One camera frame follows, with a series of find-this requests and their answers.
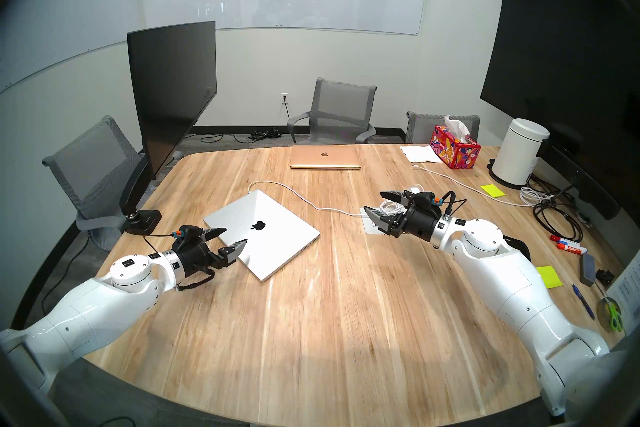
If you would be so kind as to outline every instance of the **red marker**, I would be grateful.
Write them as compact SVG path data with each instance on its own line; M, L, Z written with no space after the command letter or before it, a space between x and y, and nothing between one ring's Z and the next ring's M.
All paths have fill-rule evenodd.
M558 243L555 246L559 250L564 250L569 253L573 253L574 255L582 255L586 252L587 248L574 248L573 246L569 246L568 244Z
M560 237L560 236L549 236L549 239L551 239L551 241L555 241L557 243L568 244L569 246L573 246L574 248L580 248L581 247L580 243L576 243L575 241L569 241L568 239L565 239L565 238Z

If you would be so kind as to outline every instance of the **silver laptop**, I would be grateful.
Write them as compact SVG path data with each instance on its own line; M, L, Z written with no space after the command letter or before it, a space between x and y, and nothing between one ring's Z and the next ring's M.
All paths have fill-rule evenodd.
M220 236L226 246L247 239L238 258L261 281L270 278L320 235L262 191L243 196L207 215L204 221L209 227L226 227Z

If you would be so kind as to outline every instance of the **computer monitor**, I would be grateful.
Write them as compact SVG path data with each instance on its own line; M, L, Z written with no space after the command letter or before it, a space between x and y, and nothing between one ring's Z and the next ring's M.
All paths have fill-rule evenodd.
M155 178L217 92L216 23L127 34L142 146Z
M640 225L640 29L620 0L502 0L481 98L544 125L542 158Z

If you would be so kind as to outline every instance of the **wood grain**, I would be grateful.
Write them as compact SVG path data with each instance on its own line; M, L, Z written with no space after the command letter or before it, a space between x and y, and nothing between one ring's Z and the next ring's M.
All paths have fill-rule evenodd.
M428 167L479 188L491 183L486 165L497 150L483 147L471 170ZM602 333L610 346L619 340L591 321L571 290L579 282L578 256L558 250L530 208L499 204L413 168L398 145L359 146L361 170L292 170L290 151L185 157L146 204L163 215L155 232L204 225L207 214L260 179L349 212L379 205L386 189L416 183L437 195L451 189L468 198L458 217L494 222L527 243L534 265L556 269L565 285L549 293L572 323ZM277 425L436 426L538 396L529 354L453 258L413 236L367 236L360 218L316 211L276 184L254 188L306 220L319 238L265 282L238 262L193 291L168 292L89 361L172 401ZM517 191L505 192L503 199L519 202ZM158 250L171 245L153 242ZM597 231L586 232L583 245L598 268L622 271ZM210 243L212 250L219 246ZM124 234L98 275L121 256L149 252L141 237ZM580 288L595 308L596 287Z

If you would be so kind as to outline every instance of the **floral tissue box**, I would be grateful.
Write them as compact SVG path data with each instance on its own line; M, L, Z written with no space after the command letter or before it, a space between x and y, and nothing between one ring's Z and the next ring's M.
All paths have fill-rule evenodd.
M469 136L466 138L467 142L461 143L447 127L436 125L430 146L449 168L473 168L481 147Z

